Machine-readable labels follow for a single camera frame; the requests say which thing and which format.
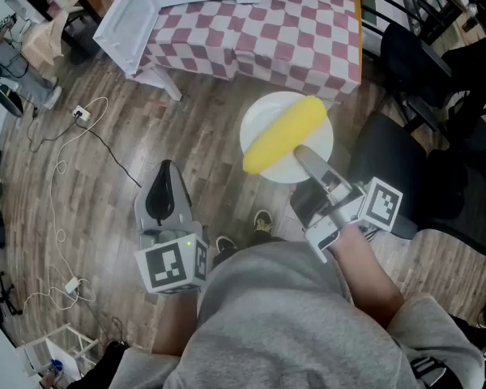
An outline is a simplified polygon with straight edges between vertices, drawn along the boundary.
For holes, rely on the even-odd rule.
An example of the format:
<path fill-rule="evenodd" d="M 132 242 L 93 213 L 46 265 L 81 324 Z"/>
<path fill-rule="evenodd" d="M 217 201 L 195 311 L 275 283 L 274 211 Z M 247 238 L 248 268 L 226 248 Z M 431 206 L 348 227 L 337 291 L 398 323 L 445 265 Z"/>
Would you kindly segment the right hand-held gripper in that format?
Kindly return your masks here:
<path fill-rule="evenodd" d="M 297 187 L 290 205 L 304 227 L 305 240 L 321 262 L 324 249 L 350 224 L 368 224 L 391 231 L 403 199 L 394 187 L 374 177 L 367 185 L 350 184 L 313 149 L 299 145 L 294 156 L 322 190 Z"/>

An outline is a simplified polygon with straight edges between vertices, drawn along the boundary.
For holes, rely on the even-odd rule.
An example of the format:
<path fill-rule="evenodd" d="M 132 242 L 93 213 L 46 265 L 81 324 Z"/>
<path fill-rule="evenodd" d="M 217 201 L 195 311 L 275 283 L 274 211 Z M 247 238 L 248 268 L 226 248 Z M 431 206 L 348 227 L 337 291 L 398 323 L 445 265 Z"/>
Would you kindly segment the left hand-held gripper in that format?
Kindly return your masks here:
<path fill-rule="evenodd" d="M 180 169 L 172 160 L 161 161 L 134 202 L 140 239 L 135 259 L 150 294 L 184 293 L 206 283 L 208 244 L 191 207 Z"/>

